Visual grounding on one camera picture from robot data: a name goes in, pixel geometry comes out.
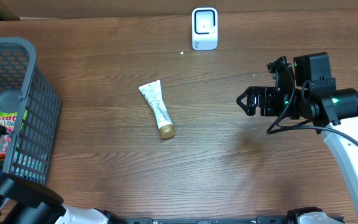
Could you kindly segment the green gummy candy bag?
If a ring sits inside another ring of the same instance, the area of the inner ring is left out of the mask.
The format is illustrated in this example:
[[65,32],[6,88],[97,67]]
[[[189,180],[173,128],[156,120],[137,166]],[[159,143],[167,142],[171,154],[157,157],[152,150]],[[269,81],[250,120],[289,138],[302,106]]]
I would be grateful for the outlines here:
[[17,112],[5,113],[0,111],[0,125],[7,129],[7,134],[2,134],[0,137],[0,161],[3,161],[8,150],[8,144],[11,142],[11,132],[14,130],[16,124]]

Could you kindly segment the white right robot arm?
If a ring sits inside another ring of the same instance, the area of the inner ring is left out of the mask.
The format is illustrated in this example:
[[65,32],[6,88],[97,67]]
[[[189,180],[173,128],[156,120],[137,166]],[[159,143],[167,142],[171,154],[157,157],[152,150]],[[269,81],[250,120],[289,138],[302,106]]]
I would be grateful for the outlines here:
[[275,87],[250,86],[236,103],[248,116],[276,120],[267,134],[314,130],[333,154],[351,196],[358,219],[358,92],[338,90],[328,73],[307,75],[274,70]]

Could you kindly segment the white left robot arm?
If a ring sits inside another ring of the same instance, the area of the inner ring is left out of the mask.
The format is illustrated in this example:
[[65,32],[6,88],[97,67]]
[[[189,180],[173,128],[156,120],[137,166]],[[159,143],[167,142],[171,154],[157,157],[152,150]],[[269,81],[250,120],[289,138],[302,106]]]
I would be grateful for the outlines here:
[[[7,135],[0,125],[0,137]],[[6,200],[16,202],[3,223],[125,223],[107,210],[80,209],[64,204],[64,200],[48,187],[13,174],[0,173],[0,209]]]

